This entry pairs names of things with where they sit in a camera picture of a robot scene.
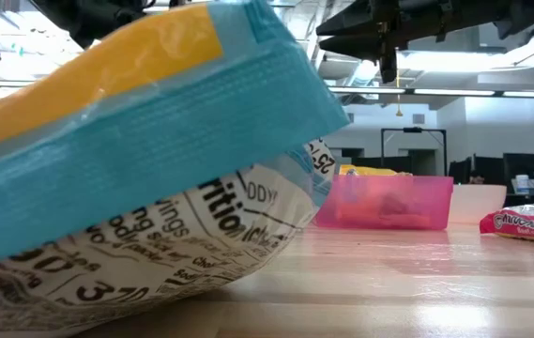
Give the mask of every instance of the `candy package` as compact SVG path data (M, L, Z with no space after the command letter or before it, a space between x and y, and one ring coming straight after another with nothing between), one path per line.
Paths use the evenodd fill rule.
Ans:
M480 222L482 234L534 240L534 205L505 207Z
M347 123L263 1L114 32L0 100L0 337L58 337L262 267Z

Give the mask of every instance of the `translucent pink box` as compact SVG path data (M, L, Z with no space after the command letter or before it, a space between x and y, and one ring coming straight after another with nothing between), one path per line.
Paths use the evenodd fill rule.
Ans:
M451 177L336 176L316 214L321 227L443 230Z

